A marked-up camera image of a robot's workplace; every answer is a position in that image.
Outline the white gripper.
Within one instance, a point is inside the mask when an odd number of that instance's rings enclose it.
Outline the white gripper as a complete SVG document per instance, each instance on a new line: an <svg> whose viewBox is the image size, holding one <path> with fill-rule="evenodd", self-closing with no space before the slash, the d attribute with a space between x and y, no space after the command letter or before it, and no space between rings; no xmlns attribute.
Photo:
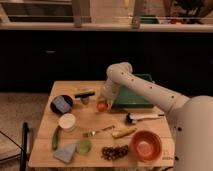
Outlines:
<svg viewBox="0 0 213 171"><path fill-rule="evenodd" d="M113 107L113 103L118 96L120 85L114 83L110 79L107 79L104 83L103 87L101 88L100 97L97 98L97 103L103 102L104 98L107 99L107 110L110 111Z"/></svg>

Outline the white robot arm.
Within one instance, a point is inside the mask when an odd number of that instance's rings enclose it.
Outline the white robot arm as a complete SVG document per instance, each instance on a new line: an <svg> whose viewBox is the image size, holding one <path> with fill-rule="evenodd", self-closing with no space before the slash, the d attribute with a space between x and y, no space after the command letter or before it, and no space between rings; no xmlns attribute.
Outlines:
<svg viewBox="0 0 213 171"><path fill-rule="evenodd" d="M213 97L187 97L132 71L128 62L110 65L100 97L114 101L121 85L144 97L176 121L174 171L213 171Z"/></svg>

